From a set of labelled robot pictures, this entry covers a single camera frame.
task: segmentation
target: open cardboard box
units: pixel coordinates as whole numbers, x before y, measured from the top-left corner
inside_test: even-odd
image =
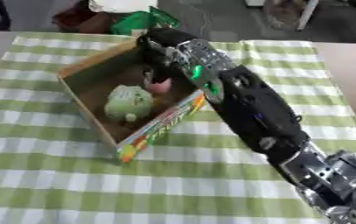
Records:
[[[119,85],[143,88],[144,64],[138,54],[136,41],[130,41],[65,66],[58,75],[80,112],[122,161],[132,159],[205,102],[200,90],[177,78],[172,80],[168,93],[153,95],[154,107],[147,117],[133,123],[108,118],[104,105],[114,88]]]

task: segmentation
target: plush toy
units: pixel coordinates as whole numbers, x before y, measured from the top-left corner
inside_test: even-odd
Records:
[[[147,116],[153,107],[150,93],[140,87],[119,86],[111,92],[104,111],[117,121],[135,122]]]

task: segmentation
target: tablecloth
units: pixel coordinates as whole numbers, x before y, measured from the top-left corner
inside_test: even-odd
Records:
[[[21,33],[3,56],[0,223],[324,222],[207,105],[133,162],[111,163],[55,75],[128,39]],[[312,43],[213,45],[280,93],[322,150],[356,152],[356,116]]]

